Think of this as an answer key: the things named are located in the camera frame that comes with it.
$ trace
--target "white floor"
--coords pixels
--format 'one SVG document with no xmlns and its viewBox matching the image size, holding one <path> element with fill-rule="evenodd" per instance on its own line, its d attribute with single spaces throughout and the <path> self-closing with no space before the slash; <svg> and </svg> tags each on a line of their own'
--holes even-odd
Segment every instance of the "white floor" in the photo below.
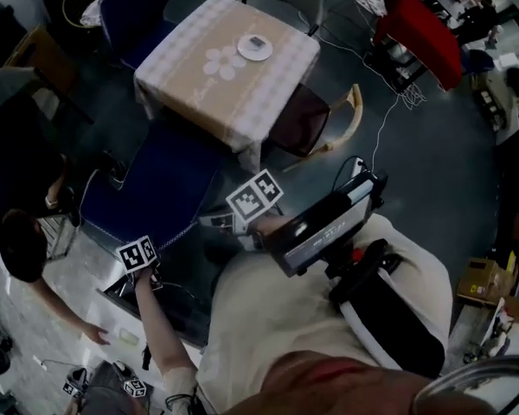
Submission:
<svg viewBox="0 0 519 415">
<path fill-rule="evenodd" d="M 115 259 L 93 241 L 79 234 L 69 257 L 47 266 L 44 277 L 80 316 L 88 312 L 96 288 L 110 281 Z M 64 412 L 69 397 L 61 391 L 71 366 L 47 364 L 44 371 L 34 360 L 80 364 L 80 335 L 51 316 L 34 294 L 13 280 L 10 295 L 0 269 L 0 329 L 14 342 L 11 391 L 27 414 Z"/>
</svg>

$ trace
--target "shoe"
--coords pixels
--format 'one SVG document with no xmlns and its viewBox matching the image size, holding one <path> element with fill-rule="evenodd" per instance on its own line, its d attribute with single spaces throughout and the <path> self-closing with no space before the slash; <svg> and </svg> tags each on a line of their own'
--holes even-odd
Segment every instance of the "shoe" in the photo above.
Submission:
<svg viewBox="0 0 519 415">
<path fill-rule="evenodd" d="M 67 213 L 67 219 L 73 227 L 79 227 L 82 223 L 79 208 L 74 207 L 69 213 Z"/>
</svg>

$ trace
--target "dark gray floor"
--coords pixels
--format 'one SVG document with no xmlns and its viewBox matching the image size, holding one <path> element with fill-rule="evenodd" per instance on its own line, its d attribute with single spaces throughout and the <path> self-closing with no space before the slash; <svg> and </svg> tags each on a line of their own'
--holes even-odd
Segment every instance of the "dark gray floor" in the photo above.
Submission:
<svg viewBox="0 0 519 415">
<path fill-rule="evenodd" d="M 203 1 L 170 0 L 165 14 L 170 20 L 180 22 Z M 266 0 L 253 4 L 305 29 L 296 11 L 285 4 Z M 328 0 L 326 7 L 334 8 L 326 21 L 330 32 L 360 54 L 366 51 L 370 32 L 355 5 L 350 0 Z M 342 44 L 324 29 L 320 35 Z M 77 99 L 94 117 L 96 125 L 92 128 L 64 125 L 71 131 L 66 145 L 80 162 L 103 149 L 130 162 L 148 127 L 144 110 L 134 101 L 131 72 L 108 65 L 100 54 L 77 60 L 82 75 Z M 323 198 L 346 157 L 357 154 L 370 164 L 377 130 L 395 95 L 381 77 L 367 69 L 351 52 L 322 43 L 308 86 L 331 102 L 353 83 L 361 86 L 365 112 L 362 125 L 349 143 L 285 174 L 279 169 L 292 160 L 289 156 L 273 150 L 265 158 L 264 166 L 272 171 L 285 191 L 280 206 L 286 214 L 299 213 Z M 494 137 L 472 100 L 466 79 L 449 93 L 441 92 L 430 74 L 417 83 L 427 102 L 409 111 L 400 101 L 389 114 L 381 134 L 375 164 L 389 175 L 384 193 L 386 204 L 381 213 L 406 236 L 441 259 L 455 286 L 467 258 L 484 255 L 494 239 L 498 181 L 493 159 Z M 350 116 L 351 112 L 346 109 L 332 116 L 324 137 L 342 132 Z M 247 177 L 246 174 L 235 176 L 234 172 L 221 175 L 224 189 L 213 195 L 223 198 L 228 189 Z M 186 239 L 178 246 L 195 251 L 195 245 L 195 240 Z M 188 272 L 189 279 L 195 281 L 212 275 L 211 271 L 201 271 L 200 265 Z"/>
</svg>

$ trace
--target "small white object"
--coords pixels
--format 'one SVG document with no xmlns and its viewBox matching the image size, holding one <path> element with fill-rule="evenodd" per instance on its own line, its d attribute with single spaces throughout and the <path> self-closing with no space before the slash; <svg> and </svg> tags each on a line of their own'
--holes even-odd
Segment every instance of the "small white object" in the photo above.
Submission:
<svg viewBox="0 0 519 415">
<path fill-rule="evenodd" d="M 519 60 L 514 53 L 500 55 L 499 60 L 502 67 L 513 67 L 519 65 Z"/>
<path fill-rule="evenodd" d="M 240 38 L 237 50 L 245 59 L 263 61 L 271 57 L 273 45 L 263 35 L 244 35 Z"/>
<path fill-rule="evenodd" d="M 48 371 L 48 367 L 46 364 L 44 364 L 42 361 L 40 361 L 36 355 L 33 355 L 33 360 L 35 360 L 35 363 L 38 364 L 40 367 L 42 367 L 44 370 Z"/>
<path fill-rule="evenodd" d="M 11 276 L 8 274 L 6 277 L 6 295 L 9 297 L 11 292 Z"/>
</svg>

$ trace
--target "floor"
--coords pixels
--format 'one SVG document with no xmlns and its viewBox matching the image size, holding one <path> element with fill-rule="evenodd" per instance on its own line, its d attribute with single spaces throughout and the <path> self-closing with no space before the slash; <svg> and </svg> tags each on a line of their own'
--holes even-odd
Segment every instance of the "floor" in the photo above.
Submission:
<svg viewBox="0 0 519 415">
<path fill-rule="evenodd" d="M 203 1 L 170 0 L 165 14 L 180 22 Z M 282 3 L 264 1 L 254 5 L 304 29 L 296 11 Z M 370 31 L 355 5 L 350 0 L 328 0 L 326 7 L 332 8 L 325 24 L 330 32 L 322 29 L 320 35 L 341 46 L 346 42 L 360 54 L 366 51 Z M 75 98 L 96 125 L 86 126 L 67 116 L 58 124 L 62 145 L 80 168 L 102 150 L 110 150 L 129 163 L 148 127 L 142 107 L 134 101 L 131 72 L 112 66 L 102 54 L 74 58 L 81 71 Z M 299 213 L 323 198 L 348 156 L 359 155 L 370 164 L 377 130 L 396 96 L 354 54 L 322 43 L 308 86 L 331 102 L 353 83 L 361 86 L 365 112 L 362 125 L 349 143 L 284 174 L 280 168 L 292 159 L 278 150 L 266 150 L 263 164 L 285 191 L 280 202 L 285 214 Z M 434 253 L 448 268 L 455 285 L 467 258 L 483 256 L 494 239 L 498 184 L 494 137 L 472 100 L 467 80 L 449 93 L 441 92 L 430 74 L 419 79 L 418 85 L 427 102 L 409 111 L 399 100 L 381 133 L 375 167 L 386 171 L 389 178 L 380 212 L 398 230 Z M 350 115 L 343 109 L 331 117 L 323 138 L 342 132 Z M 219 203 L 246 179 L 246 174 L 229 164 L 211 193 L 212 204 Z M 202 297 L 207 296 L 216 274 L 216 268 L 202 256 L 196 259 L 196 253 L 201 252 L 196 250 L 196 244 L 201 244 L 204 237 L 208 235 L 197 228 L 168 254 L 173 277 Z M 108 251 L 82 233 L 69 258 L 47 269 L 46 277 L 77 312 L 85 315 L 93 289 L 108 283 L 114 264 Z M 14 367 L 19 379 L 13 392 L 21 402 L 21 410 L 27 414 L 61 413 L 67 396 L 61 393 L 58 383 L 69 367 L 50 365 L 44 372 L 32 356 L 77 361 L 77 335 L 50 318 L 27 288 L 14 282 L 7 296 L 3 287 L 0 272 L 0 326 L 16 343 Z"/>
</svg>

